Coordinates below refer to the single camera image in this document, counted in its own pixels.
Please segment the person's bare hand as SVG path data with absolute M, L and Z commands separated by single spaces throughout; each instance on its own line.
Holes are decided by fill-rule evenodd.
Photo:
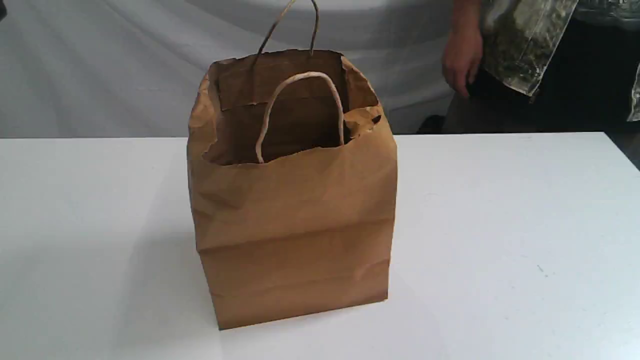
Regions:
M 463 98 L 470 96 L 483 58 L 483 37 L 477 27 L 454 29 L 442 56 L 442 75 L 450 88 Z

